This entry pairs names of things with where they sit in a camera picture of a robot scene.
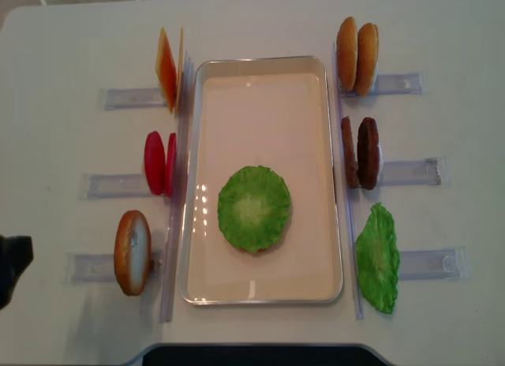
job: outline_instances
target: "table surface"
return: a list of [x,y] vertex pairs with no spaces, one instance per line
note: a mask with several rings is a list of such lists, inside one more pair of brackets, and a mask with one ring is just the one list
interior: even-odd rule
[[[32,235],[35,260],[0,312],[0,364],[124,364],[158,344],[183,342],[362,344],[394,364],[505,363],[503,2],[170,0],[15,10],[0,32],[0,228]],[[114,283],[64,283],[65,254],[112,252],[127,209],[146,214],[159,246],[166,239],[162,198],[77,199],[82,173],[139,173],[146,134],[158,129],[168,138],[177,125],[163,109],[99,107],[100,88],[156,85],[161,26],[177,49],[184,25],[196,66],[317,56],[327,69],[336,139],[332,52],[349,15],[378,25],[381,73],[422,71],[428,84],[422,96],[347,103],[346,113],[378,118],[386,159],[445,155],[450,166],[448,187],[393,212],[398,246],[466,246],[469,280],[400,282],[392,316],[366,304],[356,320],[340,209],[344,287],[332,304],[195,308],[177,294],[173,322],[160,324],[160,281],[138,298]]]

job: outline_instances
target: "tray rim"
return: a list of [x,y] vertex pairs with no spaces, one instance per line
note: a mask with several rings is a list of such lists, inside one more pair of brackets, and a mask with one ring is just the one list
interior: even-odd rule
[[196,129],[196,124],[200,123],[201,119],[201,110],[198,110],[198,112],[195,112],[195,98],[196,98],[196,84],[198,83],[198,76],[200,75],[201,71],[206,65],[211,65],[211,64],[222,64],[222,63],[241,63],[241,62],[265,62],[265,61],[275,61],[275,60],[286,60],[286,59],[312,59],[315,60],[316,62],[319,62],[323,68],[324,71],[324,96],[325,96],[325,101],[326,105],[324,103],[322,106],[326,106],[326,112],[327,112],[327,123],[328,123],[328,139],[329,139],[329,145],[330,145],[330,155],[331,155],[331,179],[332,179],[332,196],[333,196],[333,202],[334,202],[334,209],[335,209],[335,227],[336,227],[336,241],[337,241],[337,247],[339,249],[339,262],[340,262],[340,268],[339,268],[339,273],[341,275],[340,278],[340,283],[337,286],[336,292],[334,295],[332,295],[329,298],[326,299],[233,299],[233,300],[197,300],[195,301],[192,299],[188,294],[187,294],[187,283],[186,286],[184,286],[184,281],[187,282],[188,278],[188,268],[183,269],[183,262],[182,262],[182,257],[183,256],[189,256],[186,255],[186,253],[189,251],[189,240],[186,238],[185,239],[185,226],[189,224],[189,222],[186,222],[185,218],[187,215],[189,215],[189,205],[188,201],[189,199],[192,199],[194,196],[194,192],[191,193],[190,189],[186,186],[186,199],[185,199],[185,209],[184,209],[184,214],[183,214],[183,221],[182,221],[182,226],[181,226],[181,252],[179,254],[179,262],[178,262],[178,289],[179,293],[181,294],[182,298],[190,303],[193,306],[212,306],[212,305],[243,305],[243,304],[249,304],[249,305],[258,305],[258,304],[269,304],[269,305],[276,305],[276,304],[285,304],[285,305],[296,305],[296,304],[329,304],[332,301],[334,301],[342,292],[343,288],[343,279],[344,279],[344,273],[343,273],[343,265],[342,265],[342,243],[340,241],[340,229],[339,229],[339,210],[338,210],[338,205],[337,205],[337,196],[336,196],[336,185],[335,185],[335,153],[333,152],[333,137],[331,135],[331,117],[330,117],[330,101],[329,101],[329,94],[328,94],[328,84],[327,84],[327,71],[324,66],[324,63],[320,60],[320,58],[313,56],[313,55],[306,55],[306,56],[289,56],[289,57],[273,57],[273,58],[235,58],[235,59],[227,59],[227,60],[214,60],[214,61],[207,61],[202,63],[198,69],[196,70],[195,73],[195,79],[194,79],[194,85],[193,85],[193,101],[192,101],[192,110],[193,110],[193,122],[192,122],[192,128],[191,128],[191,140],[190,140],[190,147],[189,147],[189,162],[188,162],[188,179],[187,183],[189,182],[189,173],[192,169],[192,166],[195,162],[195,159],[191,157],[191,154],[193,152],[198,153],[198,147],[200,141],[195,141],[193,137],[193,130]]

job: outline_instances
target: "black object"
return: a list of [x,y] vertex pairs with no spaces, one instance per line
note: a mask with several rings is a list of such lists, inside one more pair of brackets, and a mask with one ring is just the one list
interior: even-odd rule
[[10,302],[17,280],[32,261],[31,237],[0,235],[0,309]]
[[164,345],[144,356],[143,366],[345,366],[386,364],[359,346],[323,345]]

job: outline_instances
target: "bun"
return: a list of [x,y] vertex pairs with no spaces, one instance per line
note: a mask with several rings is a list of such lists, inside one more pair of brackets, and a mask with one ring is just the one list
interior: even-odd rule
[[357,132],[357,176],[363,189],[376,187],[380,171],[379,132],[372,118],[365,118]]
[[375,82],[379,58],[379,31],[377,26],[367,23],[357,34],[357,72],[354,90],[358,95],[367,95]]
[[356,189],[360,182],[357,178],[357,163],[354,155],[353,133],[350,129],[350,120],[346,116],[340,123],[342,129],[342,142],[344,144],[344,163],[346,167],[346,180],[350,189]]
[[354,87],[357,69],[357,27],[353,17],[342,22],[337,35],[337,69],[340,85],[347,91]]
[[127,211],[119,222],[114,247],[114,273],[126,295],[140,295],[149,275],[151,231],[139,211]]

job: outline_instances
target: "clear plastic holder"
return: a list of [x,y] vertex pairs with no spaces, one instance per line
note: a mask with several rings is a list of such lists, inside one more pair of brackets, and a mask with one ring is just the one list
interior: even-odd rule
[[195,77],[193,62],[190,56],[188,56],[188,52],[185,52],[184,67],[182,70],[181,102],[178,113],[177,156],[174,172],[174,193],[170,200],[170,227],[168,231],[168,241],[165,245],[166,267],[163,271],[163,287],[159,311],[160,323],[172,320],[176,289],[175,277],[177,274],[178,246],[181,228],[184,222]]
[[104,109],[165,107],[166,100],[160,88],[103,89]]
[[[342,98],[356,96],[354,93],[343,91],[340,88],[337,62],[336,44],[332,57],[335,89],[335,107],[337,119],[343,118]],[[370,95],[401,95],[421,94],[423,92],[423,77],[421,73],[408,73],[405,75],[378,76],[375,90]],[[341,167],[342,179],[346,180],[345,165]],[[418,161],[385,162],[378,184],[382,187],[432,185],[438,186],[450,181],[447,171],[447,162],[444,157],[423,159]],[[347,230],[349,252],[351,260],[351,278],[353,287],[353,302],[356,319],[363,319],[363,296],[357,284],[357,261],[354,242],[357,239],[354,225],[354,215],[351,199],[346,201]],[[464,247],[447,248],[429,251],[400,252],[400,280],[432,280],[432,279],[462,279],[469,278],[468,259]]]
[[[377,76],[368,95],[416,95],[423,93],[424,86],[425,76],[419,72],[382,74]],[[340,94],[343,98],[359,96],[355,91],[345,91],[342,88],[340,88]]]
[[136,198],[154,196],[143,174],[83,174],[79,198]]
[[[163,252],[151,253],[149,278],[159,278],[163,269]],[[67,253],[64,283],[116,282],[114,255]]]

